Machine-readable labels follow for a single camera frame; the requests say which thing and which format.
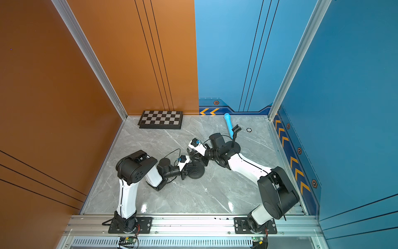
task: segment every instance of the aluminum frame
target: aluminum frame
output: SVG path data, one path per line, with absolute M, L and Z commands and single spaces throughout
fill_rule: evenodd
M 102 223 L 113 215 L 74 215 L 65 228 L 64 236 L 125 236 L 126 234 L 108 234 L 108 227 Z M 162 236 L 208 236 L 208 237 L 241 237 L 235 234 L 234 218 L 244 215 L 138 215 L 137 217 L 152 217 L 152 227 L 149 234 L 140 237 Z M 323 237 L 322 230 L 315 216 L 287 215 L 284 219 L 275 220 L 278 234 L 272 237 Z
M 287 69 L 285 77 L 283 78 L 281 87 L 276 94 L 275 100 L 271 106 L 268 117 L 269 120 L 273 121 L 275 115 L 282 104 L 283 99 L 286 96 L 287 91 L 289 90 L 290 85 L 296 73 L 301 65 L 302 60 L 304 59 L 305 54 L 317 32 L 319 25 L 321 24 L 323 17 L 325 16 L 326 11 L 329 8 L 330 2 L 332 0 L 318 0 L 315 5 L 314 11 L 311 14 L 310 20 L 304 30 L 304 33 L 301 37 L 300 43 L 297 46 L 295 55 Z
M 127 112 L 66 0 L 51 0 L 122 120 Z

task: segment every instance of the blue cylinder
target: blue cylinder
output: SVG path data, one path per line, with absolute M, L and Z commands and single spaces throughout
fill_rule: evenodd
M 229 115 L 229 113 L 224 114 L 224 119 L 226 121 L 226 125 L 228 126 L 229 135 L 232 137 L 234 132 L 232 131 L 231 115 Z

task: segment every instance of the black motor housing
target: black motor housing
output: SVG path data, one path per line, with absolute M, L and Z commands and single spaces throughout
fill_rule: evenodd
M 281 167 L 276 167 L 267 176 L 260 177 L 257 184 L 265 209 L 277 220 L 300 201 L 292 182 Z
M 139 182 L 158 160 L 139 150 L 119 160 L 116 164 L 117 177 L 127 185 Z

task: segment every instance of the gray marble tile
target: gray marble tile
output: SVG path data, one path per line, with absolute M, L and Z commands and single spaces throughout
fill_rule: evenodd
M 231 120 L 233 125 L 242 127 L 236 141 L 245 157 L 271 168 L 279 165 L 263 116 L 232 116 Z M 194 137 L 204 141 L 217 132 L 229 135 L 223 116 L 184 116 L 180 130 L 139 129 L 138 121 L 139 117 L 131 116 L 125 122 L 98 184 L 92 190 L 85 213 L 115 211 L 119 196 L 115 165 L 120 158 L 142 149 L 160 160 L 176 148 L 184 154 Z M 168 158 L 174 161 L 178 158 L 178 151 Z M 261 203 L 257 185 L 242 175 L 212 161 L 205 170 L 200 179 L 187 177 L 181 180 L 178 177 L 159 192 L 141 181 L 137 193 L 137 213 L 247 214 Z

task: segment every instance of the black mounting plate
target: black mounting plate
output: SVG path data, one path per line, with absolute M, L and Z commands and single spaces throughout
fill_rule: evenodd
M 268 230 L 268 234 L 277 234 L 278 231 L 276 229 L 275 220 L 271 219 L 267 221 L 266 228 Z M 248 218 L 247 217 L 235 217 L 234 218 L 234 226 L 236 234 L 255 234 L 249 228 Z
M 152 227 L 152 217 L 137 217 L 137 226 L 140 225 L 140 234 L 149 233 Z M 138 232 L 137 227 L 130 233 Z M 112 219 L 111 225 L 109 226 L 108 233 L 125 233 L 122 228 L 120 228 L 115 220 Z

